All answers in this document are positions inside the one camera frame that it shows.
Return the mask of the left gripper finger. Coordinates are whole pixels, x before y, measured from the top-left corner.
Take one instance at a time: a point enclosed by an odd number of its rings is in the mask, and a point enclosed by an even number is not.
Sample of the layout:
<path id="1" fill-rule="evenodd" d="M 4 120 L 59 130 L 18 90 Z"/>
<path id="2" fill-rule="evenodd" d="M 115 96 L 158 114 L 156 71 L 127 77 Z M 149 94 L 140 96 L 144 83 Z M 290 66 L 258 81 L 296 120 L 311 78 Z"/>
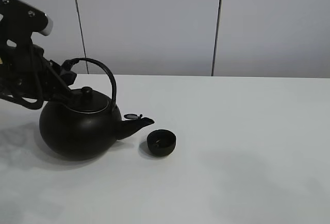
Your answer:
<path id="1" fill-rule="evenodd" d="M 73 72 L 71 69 L 75 65 L 75 61 L 73 59 L 69 59 L 63 62 L 60 66 L 60 77 L 66 83 L 67 86 L 71 86 L 74 84 L 77 74 Z"/>

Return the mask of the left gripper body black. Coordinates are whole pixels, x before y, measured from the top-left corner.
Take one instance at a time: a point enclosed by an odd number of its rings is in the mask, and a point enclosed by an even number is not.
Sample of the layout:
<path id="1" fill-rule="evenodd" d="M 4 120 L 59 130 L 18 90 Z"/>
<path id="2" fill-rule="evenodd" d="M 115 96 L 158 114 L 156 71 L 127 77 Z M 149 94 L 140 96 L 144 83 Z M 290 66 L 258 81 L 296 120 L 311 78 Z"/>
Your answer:
<path id="1" fill-rule="evenodd" d="M 68 102 L 72 90 L 60 77 L 61 65 L 43 57 L 44 49 L 33 45 L 33 58 L 27 46 L 1 47 L 1 92 L 38 99 L 36 80 L 45 101 Z"/>

